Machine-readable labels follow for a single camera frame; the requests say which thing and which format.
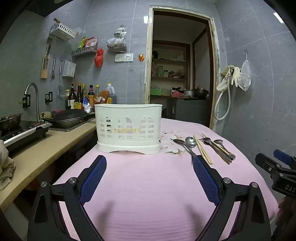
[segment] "wok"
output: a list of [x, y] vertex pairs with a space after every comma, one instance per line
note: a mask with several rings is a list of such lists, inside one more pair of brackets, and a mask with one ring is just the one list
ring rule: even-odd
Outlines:
[[22, 113], [10, 115], [8, 119], [0, 122], [0, 131], [7, 132], [20, 125]]

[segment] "faucet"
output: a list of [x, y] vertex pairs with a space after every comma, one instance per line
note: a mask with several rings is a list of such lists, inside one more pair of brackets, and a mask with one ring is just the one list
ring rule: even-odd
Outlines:
[[30, 86], [34, 86], [35, 88], [35, 93], [36, 93], [36, 116], [37, 116], [37, 122], [40, 121], [40, 117], [39, 117], [39, 95], [38, 95], [38, 88], [37, 85], [34, 82], [31, 82], [27, 85], [26, 90], [25, 90], [25, 95], [28, 94], [29, 88]]

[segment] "cooking pot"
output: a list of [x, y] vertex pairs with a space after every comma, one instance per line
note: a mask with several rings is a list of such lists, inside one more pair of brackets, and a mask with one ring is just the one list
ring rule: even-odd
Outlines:
[[184, 95], [194, 97], [194, 90], [184, 91]]
[[194, 97], [195, 98], [199, 98], [199, 99], [206, 99], [207, 94], [209, 93], [209, 91], [207, 91], [206, 89], [203, 88], [196, 88], [194, 90]]

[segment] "person's hand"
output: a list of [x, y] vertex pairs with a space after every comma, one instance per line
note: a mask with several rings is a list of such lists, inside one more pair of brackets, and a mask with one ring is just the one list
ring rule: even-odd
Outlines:
[[291, 197], [284, 197], [279, 203], [279, 211], [276, 218], [276, 225], [283, 223], [285, 215], [288, 212], [296, 212], [296, 199]]

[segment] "plastic bag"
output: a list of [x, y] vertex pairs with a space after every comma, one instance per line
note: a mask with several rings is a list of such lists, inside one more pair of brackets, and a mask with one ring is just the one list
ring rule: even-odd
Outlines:
[[126, 41], [124, 40], [124, 35], [126, 35], [126, 32], [124, 30], [125, 28], [123, 25], [121, 25], [118, 31], [114, 33], [114, 38], [107, 40], [107, 46], [109, 49], [115, 52], [126, 53]]
[[252, 73], [250, 70], [250, 66], [249, 66], [249, 62], [248, 60], [246, 60], [243, 64], [242, 64], [242, 70], [241, 70], [241, 74], [240, 74], [240, 80], [237, 81], [238, 86], [243, 90], [243, 91], [247, 91], [248, 88], [251, 85], [251, 78], [252, 78]]
[[94, 58], [94, 63], [98, 68], [101, 68], [103, 64], [103, 53], [104, 53], [104, 50], [102, 48], [96, 51], [96, 57]]

